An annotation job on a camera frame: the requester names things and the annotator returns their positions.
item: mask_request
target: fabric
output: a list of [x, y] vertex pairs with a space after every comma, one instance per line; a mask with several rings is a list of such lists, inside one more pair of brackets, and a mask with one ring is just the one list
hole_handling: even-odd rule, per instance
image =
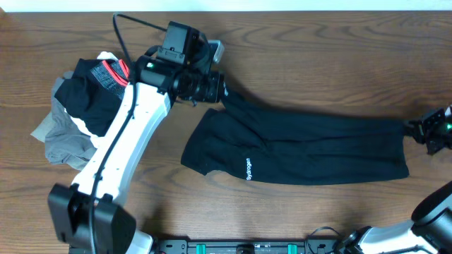
[[[70, 79], [72, 75], [73, 72], [67, 72], [64, 78]], [[65, 79], [57, 78], [52, 88], [51, 115], [54, 126], [45, 136], [45, 157], [51, 164], [68, 164], [74, 169], [82, 170], [96, 149], [90, 137], [79, 131], [64, 111], [64, 107], [54, 97]]]
[[97, 135], [92, 134], [86, 128], [84, 121], [82, 121], [81, 119], [74, 118], [72, 116], [70, 116], [70, 117], [71, 117], [72, 122], [74, 122], [77, 125], [77, 128], [79, 129], [79, 131], [85, 135], [90, 136], [91, 143], [94, 145], [94, 147], [99, 148], [101, 146], [102, 142], [104, 142], [103, 140], [105, 137], [98, 137]]
[[120, 100], [124, 98], [127, 83], [129, 83], [127, 80], [129, 69], [122, 60], [110, 64], [104, 60], [91, 70], [91, 74], [96, 83], [116, 95]]
[[80, 59], [71, 79], [65, 80], [55, 93], [55, 98], [69, 115], [85, 122], [93, 134], [103, 137], [113, 122], [121, 100], [97, 83], [91, 69], [102, 61]]
[[181, 163], [268, 183], [323, 185], [402, 179], [403, 122], [261, 109], [230, 89], [209, 109]]
[[41, 121], [39, 126], [30, 134], [41, 142], [45, 142], [45, 136], [55, 126], [55, 122], [52, 119], [52, 113], [49, 112], [44, 120]]

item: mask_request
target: black clothing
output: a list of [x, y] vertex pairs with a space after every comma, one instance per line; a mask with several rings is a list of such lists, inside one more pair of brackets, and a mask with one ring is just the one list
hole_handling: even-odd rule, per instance
[[101, 61], [80, 59], [72, 79], [65, 80], [55, 93], [69, 115], [83, 120], [86, 128], [100, 137], [107, 133], [121, 106], [121, 100], [95, 82], [90, 72]]
[[209, 109], [181, 163], [268, 183], [323, 185], [402, 179], [403, 122], [260, 109], [234, 91]]

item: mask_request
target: cable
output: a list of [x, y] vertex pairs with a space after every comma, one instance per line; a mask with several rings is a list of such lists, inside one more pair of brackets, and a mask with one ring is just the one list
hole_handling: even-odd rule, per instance
[[129, 53], [127, 52], [127, 48], [126, 48], [126, 45], [124, 44], [122, 36], [119, 33], [119, 29], [118, 29], [118, 26], [117, 26], [117, 17], [121, 17], [121, 18], [125, 18], [125, 19], [128, 19], [128, 20], [132, 20], [134, 22], [137, 22], [137, 23], [140, 23], [140, 24], [143, 24], [143, 25], [147, 25], [147, 26], [150, 26], [152, 28], [155, 28], [155, 29], [158, 29], [158, 30], [166, 32], [166, 29], [161, 28], [160, 26], [153, 25], [151, 23], [147, 23], [147, 22], [139, 20], [137, 18], [132, 18], [132, 17], [124, 15], [122, 13], [115, 13], [113, 15], [114, 32], [116, 33], [116, 36], [118, 37], [118, 40], [119, 40], [119, 43], [121, 45], [122, 51], [124, 52], [124, 56], [126, 58], [126, 64], [129, 67], [129, 69], [130, 69], [129, 82], [133, 86], [133, 97], [132, 97], [132, 105], [131, 105], [130, 110], [129, 110], [128, 114], [127, 114], [126, 120], [123, 122], [123, 124], [122, 124], [121, 128], [119, 129], [118, 133], [114, 137], [112, 144], [108, 147], [108, 150], [105, 153], [104, 158], [100, 162], [99, 169], [97, 170], [97, 173], [96, 173], [95, 178], [94, 178], [93, 189], [91, 190], [91, 194], [90, 194], [90, 207], [89, 207], [89, 213], [88, 213], [88, 223], [89, 223], [89, 227], [90, 227], [90, 242], [91, 242], [92, 254], [97, 254], [97, 246], [96, 246], [96, 239], [95, 239], [95, 227], [94, 227], [94, 208], [95, 208], [97, 186], [99, 185], [99, 181], [102, 179], [102, 177], [101, 177], [102, 171], [105, 168], [105, 163], [107, 163], [108, 157], [112, 153], [112, 151], [114, 149], [114, 146], [116, 145], [116, 143], [118, 142], [119, 138], [121, 137], [121, 134], [124, 132], [124, 129], [126, 128], [126, 126], [129, 123], [130, 119], [133, 117], [133, 111], [135, 110], [136, 97], [137, 97], [135, 68], [133, 66], [134, 64], [133, 64], [133, 62], [132, 62], [132, 60], [130, 58]]
[[[312, 254], [317, 254], [317, 253], [315, 253], [315, 252], [312, 250], [311, 244], [309, 244], [309, 237], [312, 237], [315, 233], [317, 233], [317, 232], [319, 232], [319, 231], [322, 231], [322, 230], [331, 230], [331, 231], [333, 231], [334, 233], [336, 233], [339, 237], [343, 238], [343, 235], [342, 235], [342, 234], [340, 234], [339, 232], [337, 232], [334, 228], [332, 228], [332, 227], [330, 227], [330, 226], [319, 227], [318, 229], [314, 230], [314, 232], [312, 232], [310, 235], [308, 235], [308, 236], [306, 237], [306, 243], [307, 243], [307, 245], [308, 245], [308, 247], [309, 247], [309, 250], [311, 251]], [[334, 253], [334, 248], [333, 248], [332, 251], [328, 251], [328, 252], [325, 253], [325, 254], [331, 254], [331, 253]]]

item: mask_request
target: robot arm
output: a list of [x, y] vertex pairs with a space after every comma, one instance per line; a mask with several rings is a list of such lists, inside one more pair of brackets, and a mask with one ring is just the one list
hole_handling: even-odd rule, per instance
[[131, 67], [132, 84], [126, 87], [104, 143], [71, 187], [53, 187], [48, 204], [60, 241], [99, 253], [147, 254], [153, 239], [137, 231], [135, 219], [122, 208], [131, 178], [150, 137], [177, 97], [194, 104], [219, 102], [224, 76], [210, 71], [210, 66], [220, 61], [224, 47], [219, 41], [208, 42], [204, 34], [186, 25], [170, 22], [166, 30], [115, 14], [114, 28], [129, 65], [117, 16], [167, 31], [167, 36], [162, 46], [151, 47]]
[[[150, 137], [157, 126], [170, 111], [170, 97], [167, 93], [157, 92], [157, 88], [145, 83], [137, 83], [137, 100], [133, 118], [128, 122], [124, 132], [114, 146], [112, 153], [102, 171], [102, 180], [97, 187], [96, 197], [105, 194], [112, 196], [112, 202], [125, 205], [127, 193], [135, 168], [140, 161]], [[90, 195], [93, 189], [94, 175], [105, 156], [115, 135], [121, 128], [132, 103], [133, 87], [128, 85], [121, 107], [114, 118], [103, 143], [72, 182], [78, 185], [78, 191]]]

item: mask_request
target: gray cloth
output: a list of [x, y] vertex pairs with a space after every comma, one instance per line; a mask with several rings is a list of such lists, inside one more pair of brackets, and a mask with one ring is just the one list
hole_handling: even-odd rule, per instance
[[45, 136], [55, 126], [54, 119], [52, 119], [52, 113], [49, 112], [47, 116], [42, 120], [39, 126], [30, 134], [41, 142], [45, 142]]
[[[66, 72], [63, 77], [71, 78], [73, 72]], [[96, 152], [90, 137], [81, 133], [64, 111], [54, 95], [63, 83], [63, 78], [55, 80], [52, 88], [52, 120], [54, 127], [45, 136], [45, 157], [51, 164], [68, 164], [74, 169], [82, 170]]]

